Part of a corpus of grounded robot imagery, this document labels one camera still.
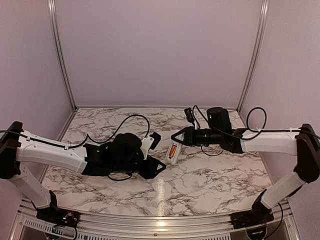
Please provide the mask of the white remote control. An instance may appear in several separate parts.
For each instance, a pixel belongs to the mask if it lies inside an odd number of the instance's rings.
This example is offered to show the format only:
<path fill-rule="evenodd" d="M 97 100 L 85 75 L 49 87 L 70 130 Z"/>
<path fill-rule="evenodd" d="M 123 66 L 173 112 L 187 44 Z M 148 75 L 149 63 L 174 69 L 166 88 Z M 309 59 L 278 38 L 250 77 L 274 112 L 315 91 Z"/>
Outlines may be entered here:
<path fill-rule="evenodd" d="M 181 143 L 172 140 L 169 145 L 168 151 L 166 153 L 166 157 L 165 157 L 166 161 L 172 165 L 175 164 L 178 160 L 178 156 L 181 152 L 181 148 L 182 148 Z"/>

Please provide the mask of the orange battery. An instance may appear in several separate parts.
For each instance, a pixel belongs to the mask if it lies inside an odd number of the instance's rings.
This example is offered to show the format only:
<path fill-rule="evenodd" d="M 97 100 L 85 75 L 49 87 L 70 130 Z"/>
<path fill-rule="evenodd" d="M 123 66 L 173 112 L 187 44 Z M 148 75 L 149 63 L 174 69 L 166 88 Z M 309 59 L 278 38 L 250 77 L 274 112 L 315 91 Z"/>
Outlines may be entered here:
<path fill-rule="evenodd" d="M 175 145 L 172 145 L 171 149 L 170 149 L 170 152 L 169 152 L 169 157 L 170 158 L 173 158 L 174 155 L 175 155 L 175 152 L 176 152 L 176 149 L 177 147 Z"/>

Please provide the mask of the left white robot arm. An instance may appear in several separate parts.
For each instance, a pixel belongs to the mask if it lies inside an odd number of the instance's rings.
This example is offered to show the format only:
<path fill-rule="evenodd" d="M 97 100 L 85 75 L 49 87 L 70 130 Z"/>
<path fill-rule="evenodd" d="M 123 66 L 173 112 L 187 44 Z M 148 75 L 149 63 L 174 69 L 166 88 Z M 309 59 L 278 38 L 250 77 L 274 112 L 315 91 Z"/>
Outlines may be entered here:
<path fill-rule="evenodd" d="M 94 145 L 71 145 L 36 136 L 15 121 L 1 130 L 0 177 L 13 183 L 31 200 L 36 210 L 53 223 L 63 219 L 56 197 L 27 169 L 26 163 L 39 163 L 71 170 L 85 176 L 108 177 L 112 173 L 138 174 L 154 179 L 166 169 L 160 160 L 149 155 L 161 140 L 153 133 L 140 139 L 133 133 L 119 133 L 114 140 Z"/>

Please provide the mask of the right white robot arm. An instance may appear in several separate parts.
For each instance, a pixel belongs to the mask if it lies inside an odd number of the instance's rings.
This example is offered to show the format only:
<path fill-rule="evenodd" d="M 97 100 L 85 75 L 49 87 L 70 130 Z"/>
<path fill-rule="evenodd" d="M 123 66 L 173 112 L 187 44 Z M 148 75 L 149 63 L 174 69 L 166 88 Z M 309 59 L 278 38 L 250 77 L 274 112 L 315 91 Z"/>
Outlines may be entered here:
<path fill-rule="evenodd" d="M 209 127 L 201 129 L 194 110 L 186 108 L 184 112 L 192 125 L 171 136 L 166 154 L 166 159 L 171 164 L 177 162 L 182 146 L 218 145 L 223 151 L 234 154 L 270 152 L 297 157 L 294 169 L 255 200 L 247 214 L 247 219 L 252 224 L 260 223 L 280 201 L 295 194 L 304 184 L 312 183 L 320 177 L 320 137 L 310 124 L 283 130 L 267 130 L 264 127 L 257 130 L 249 127 L 233 129 L 228 111 L 222 107 L 212 107 L 204 117 Z"/>

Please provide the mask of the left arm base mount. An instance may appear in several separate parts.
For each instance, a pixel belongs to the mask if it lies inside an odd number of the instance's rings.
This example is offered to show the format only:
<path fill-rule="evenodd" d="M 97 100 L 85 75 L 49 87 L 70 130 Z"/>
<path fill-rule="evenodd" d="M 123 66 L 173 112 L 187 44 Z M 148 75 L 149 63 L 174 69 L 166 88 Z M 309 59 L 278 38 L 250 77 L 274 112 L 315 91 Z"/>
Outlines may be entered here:
<path fill-rule="evenodd" d="M 33 204 L 37 211 L 36 217 L 57 226 L 76 228 L 78 226 L 80 213 L 78 211 L 58 207 L 56 195 L 51 190 L 48 192 L 50 196 L 48 207 L 38 208 Z"/>

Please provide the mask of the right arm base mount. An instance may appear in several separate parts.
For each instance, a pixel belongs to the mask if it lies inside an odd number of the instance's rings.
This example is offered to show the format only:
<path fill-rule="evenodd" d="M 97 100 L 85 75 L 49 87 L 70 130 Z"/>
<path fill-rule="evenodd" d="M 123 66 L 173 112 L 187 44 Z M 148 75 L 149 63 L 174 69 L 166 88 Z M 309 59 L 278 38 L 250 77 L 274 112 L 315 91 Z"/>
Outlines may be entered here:
<path fill-rule="evenodd" d="M 231 224 L 234 229 L 263 225 L 275 219 L 272 210 L 265 207 L 261 202 L 262 196 L 266 191 L 267 190 L 264 190 L 257 197 L 250 210 L 234 212 L 230 215 Z"/>

